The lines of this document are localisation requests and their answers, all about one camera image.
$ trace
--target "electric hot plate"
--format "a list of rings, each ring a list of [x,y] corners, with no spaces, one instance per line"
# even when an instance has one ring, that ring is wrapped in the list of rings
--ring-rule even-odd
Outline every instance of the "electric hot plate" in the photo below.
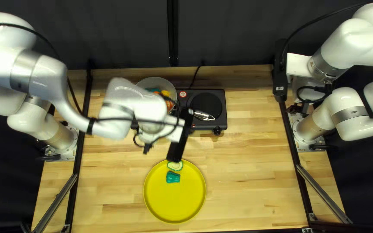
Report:
[[[227,129],[227,108],[224,90],[177,90],[181,107],[192,108],[212,115],[215,120],[203,121],[196,117],[192,121],[193,130],[211,130],[214,135],[220,135]]]

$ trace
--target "label sticker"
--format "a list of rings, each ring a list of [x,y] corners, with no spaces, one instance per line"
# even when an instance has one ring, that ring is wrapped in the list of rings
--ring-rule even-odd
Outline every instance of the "label sticker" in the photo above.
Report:
[[[186,97],[186,96],[187,96],[187,93],[184,92],[184,91],[181,91],[181,92],[179,93],[179,97],[181,97],[181,98],[184,98],[184,97]]]

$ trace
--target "toy avocado slice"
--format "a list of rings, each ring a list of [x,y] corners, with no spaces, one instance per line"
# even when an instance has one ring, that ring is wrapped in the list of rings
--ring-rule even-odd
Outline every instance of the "toy avocado slice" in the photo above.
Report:
[[[167,167],[172,171],[179,172],[184,167],[184,163],[180,162],[168,162]]]

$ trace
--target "silver metal band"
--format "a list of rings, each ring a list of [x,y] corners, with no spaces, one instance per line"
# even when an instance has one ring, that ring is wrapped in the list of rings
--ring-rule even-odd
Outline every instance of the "silver metal band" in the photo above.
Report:
[[[350,108],[343,109],[332,115],[332,120],[335,125],[341,123],[342,121],[360,117],[360,116],[369,116],[366,108],[364,106],[354,106]]]
[[[49,101],[42,100],[41,97],[31,95],[31,94],[27,94],[27,96],[24,99],[24,102],[37,105],[44,110],[48,110],[50,105],[51,105],[51,103]]]
[[[31,50],[23,50],[11,68],[9,84],[14,90],[27,93],[31,74],[41,54]]]
[[[310,59],[309,69],[312,71],[314,78],[319,82],[333,81],[348,70],[338,69],[329,65],[324,60],[320,49],[318,49]]]

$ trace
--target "wooden table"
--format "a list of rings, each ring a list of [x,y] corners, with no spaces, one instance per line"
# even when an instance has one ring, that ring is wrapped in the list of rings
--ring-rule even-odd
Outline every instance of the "wooden table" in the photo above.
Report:
[[[177,87],[186,87],[195,69],[96,70],[89,116],[97,116],[111,77],[126,77],[136,82],[160,76]],[[228,129],[218,137],[210,131],[196,131],[188,139],[183,158],[202,171],[207,184],[205,204],[194,219],[180,225],[165,224],[148,211],[143,201],[144,179],[155,164],[165,159],[168,141],[160,140],[143,155],[142,149],[132,142],[132,132],[121,141],[87,135],[73,232],[204,232],[306,226],[281,113],[272,96],[270,70],[270,65],[200,69],[196,86],[226,90]],[[82,102],[85,72],[69,74]],[[304,153],[301,160],[342,207],[326,153]],[[45,163],[33,226],[72,169],[73,162]],[[312,203],[319,218],[331,219],[323,203],[316,198]],[[62,228],[66,206],[64,201],[45,232],[58,232]]]

